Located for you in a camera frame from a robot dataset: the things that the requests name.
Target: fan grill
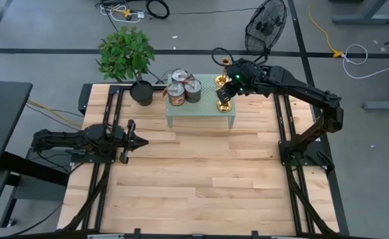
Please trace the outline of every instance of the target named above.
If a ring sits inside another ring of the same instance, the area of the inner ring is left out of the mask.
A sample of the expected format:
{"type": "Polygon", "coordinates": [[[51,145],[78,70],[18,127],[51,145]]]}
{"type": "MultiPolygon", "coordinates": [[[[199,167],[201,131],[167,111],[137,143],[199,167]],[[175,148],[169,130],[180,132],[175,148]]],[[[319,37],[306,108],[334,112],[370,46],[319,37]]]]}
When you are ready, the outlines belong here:
{"type": "Polygon", "coordinates": [[[246,50],[270,51],[283,31],[286,17],[286,6],[282,0],[262,3],[245,28],[246,50]]]}

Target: gray floor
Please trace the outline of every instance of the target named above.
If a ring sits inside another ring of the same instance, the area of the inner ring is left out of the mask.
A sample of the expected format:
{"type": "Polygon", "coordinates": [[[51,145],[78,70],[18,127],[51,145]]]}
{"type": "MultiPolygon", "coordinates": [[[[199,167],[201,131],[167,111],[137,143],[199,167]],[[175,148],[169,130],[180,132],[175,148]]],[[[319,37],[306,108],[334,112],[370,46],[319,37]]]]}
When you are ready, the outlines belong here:
{"type": "MultiPolygon", "coordinates": [[[[257,7],[262,0],[166,2],[171,12],[189,12],[257,7]]],[[[389,46],[383,46],[389,40],[389,26],[359,27],[331,22],[331,15],[356,13],[370,2],[367,0],[356,5],[313,0],[312,14],[328,31],[336,49],[345,50],[348,45],[358,43],[370,52],[384,50],[384,53],[389,53],[389,46]]],[[[5,0],[0,1],[0,10],[4,3],[5,0]]],[[[113,32],[113,28],[108,19],[94,8],[95,3],[95,0],[14,0],[0,23],[0,48],[96,48],[99,39],[113,32]]],[[[325,37],[309,21],[308,3],[295,0],[307,52],[329,52],[325,37]]],[[[144,4],[135,2],[130,5],[134,9],[142,9],[144,4]]],[[[381,12],[389,14],[389,2],[381,12]]],[[[223,46],[244,50],[244,27],[252,13],[172,15],[165,21],[144,19],[136,25],[151,38],[151,44],[156,49],[209,50],[223,46]]],[[[273,50],[299,51],[290,19],[273,50]]],[[[102,81],[102,74],[94,61],[98,57],[95,54],[0,54],[0,80],[31,82],[34,84],[31,99],[51,108],[76,112],[81,85],[102,81]]],[[[329,141],[350,234],[389,238],[389,112],[365,112],[361,108],[368,100],[389,100],[389,72],[365,80],[353,80],[344,73],[340,59],[310,58],[309,61],[316,85],[343,98],[344,129],[330,134],[329,141]]],[[[268,64],[281,65],[305,81],[300,58],[271,57],[268,64]]],[[[207,55],[158,55],[150,69],[162,75],[164,71],[176,67],[204,74],[220,71],[207,55]]],[[[352,74],[362,76],[386,67],[389,67],[389,59],[371,59],[363,66],[350,65],[348,69],[352,74]]],[[[152,76],[145,76],[145,79],[154,81],[152,76]]],[[[68,117],[77,123],[82,122],[81,118],[68,117]]],[[[25,156],[32,134],[44,128],[68,130],[25,109],[7,150],[25,156]]],[[[1,199],[0,216],[8,193],[9,188],[1,199]]],[[[49,214],[58,204],[22,200],[13,214],[20,224],[0,229],[0,236],[25,229],[49,214]]],[[[58,213],[29,233],[54,230],[57,220],[58,213]]]]}

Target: small green stool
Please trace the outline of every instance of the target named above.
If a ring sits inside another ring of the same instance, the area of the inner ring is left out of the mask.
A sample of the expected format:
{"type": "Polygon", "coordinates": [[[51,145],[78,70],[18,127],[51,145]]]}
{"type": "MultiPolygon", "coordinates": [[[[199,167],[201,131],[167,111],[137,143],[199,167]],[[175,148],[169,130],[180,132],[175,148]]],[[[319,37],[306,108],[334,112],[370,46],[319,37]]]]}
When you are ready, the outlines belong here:
{"type": "MultiPolygon", "coordinates": [[[[202,83],[202,96],[199,102],[185,102],[181,106],[172,106],[167,99],[167,109],[165,115],[168,120],[168,127],[173,127],[174,117],[227,117],[228,128],[233,128],[234,118],[236,117],[236,104],[231,99],[232,109],[229,112],[220,112],[216,106],[219,99],[216,96],[218,86],[215,84],[217,74],[195,74],[193,75],[202,83]]],[[[168,84],[172,82],[171,75],[168,75],[168,84]]]]}

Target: wood grain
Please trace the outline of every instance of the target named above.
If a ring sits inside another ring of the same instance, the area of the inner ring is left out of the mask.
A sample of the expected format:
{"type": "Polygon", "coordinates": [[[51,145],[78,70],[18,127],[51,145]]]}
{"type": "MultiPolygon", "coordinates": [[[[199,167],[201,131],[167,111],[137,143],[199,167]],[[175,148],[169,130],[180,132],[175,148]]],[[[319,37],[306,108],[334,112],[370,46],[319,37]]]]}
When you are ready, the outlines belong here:
{"type": "MultiPolygon", "coordinates": [[[[108,87],[93,86],[84,127],[102,122],[108,87]]],[[[101,231],[249,235],[257,230],[261,235],[294,235],[273,98],[235,100],[233,129],[228,129],[226,118],[175,118],[170,129],[161,93],[155,93],[147,107],[125,93],[119,123],[133,119],[136,134],[150,144],[130,153],[128,165],[113,164],[101,231]]],[[[310,107],[295,98],[290,101],[301,133],[313,123],[310,107]]],[[[284,111],[283,116],[289,131],[284,111]]],[[[337,231],[325,172],[319,167],[304,170],[312,205],[337,231]]],[[[86,200],[91,172],[92,165],[83,165],[70,176],[58,228],[68,224],[86,200]]]]}

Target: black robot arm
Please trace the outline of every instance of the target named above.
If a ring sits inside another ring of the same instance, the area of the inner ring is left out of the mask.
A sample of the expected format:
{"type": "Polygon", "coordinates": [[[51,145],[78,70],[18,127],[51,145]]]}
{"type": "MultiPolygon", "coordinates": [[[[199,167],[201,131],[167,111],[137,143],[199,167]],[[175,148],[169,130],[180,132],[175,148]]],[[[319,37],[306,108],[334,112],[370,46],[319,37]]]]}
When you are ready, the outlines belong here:
{"type": "Polygon", "coordinates": [[[51,132],[43,129],[34,134],[31,147],[41,153],[53,147],[72,148],[75,163],[111,163],[116,158],[116,149],[124,148],[120,161],[128,163],[127,152],[147,145],[146,139],[136,136],[135,123],[128,121],[127,133],[120,126],[94,124],[76,133],[51,132]]]}
{"type": "Polygon", "coordinates": [[[228,102],[236,94],[262,94],[268,97],[274,93],[288,94],[322,110],[308,130],[297,134],[291,141],[282,142],[282,147],[286,148],[281,155],[282,161],[288,159],[289,155],[304,155],[308,145],[318,137],[326,132],[333,133],[342,129],[343,110],[339,106],[341,98],[297,80],[286,69],[280,66],[258,66],[241,58],[226,67],[226,71],[232,80],[217,90],[222,103],[228,102]]]}

